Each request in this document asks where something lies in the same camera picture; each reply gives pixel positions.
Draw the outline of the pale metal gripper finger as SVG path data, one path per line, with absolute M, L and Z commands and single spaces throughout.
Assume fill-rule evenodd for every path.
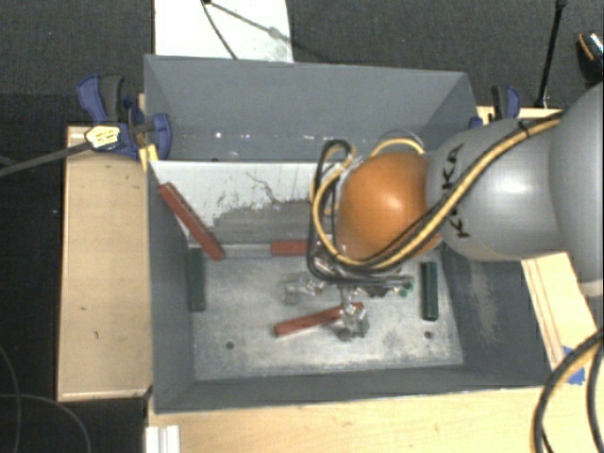
M 315 276 L 301 274 L 286 279 L 282 301 L 287 306 L 297 305 L 305 297 L 315 297 L 323 292 L 327 283 Z
M 362 302 L 356 302 L 350 296 L 343 296 L 337 323 L 336 335 L 340 341 L 364 338 L 369 330 L 367 309 Z

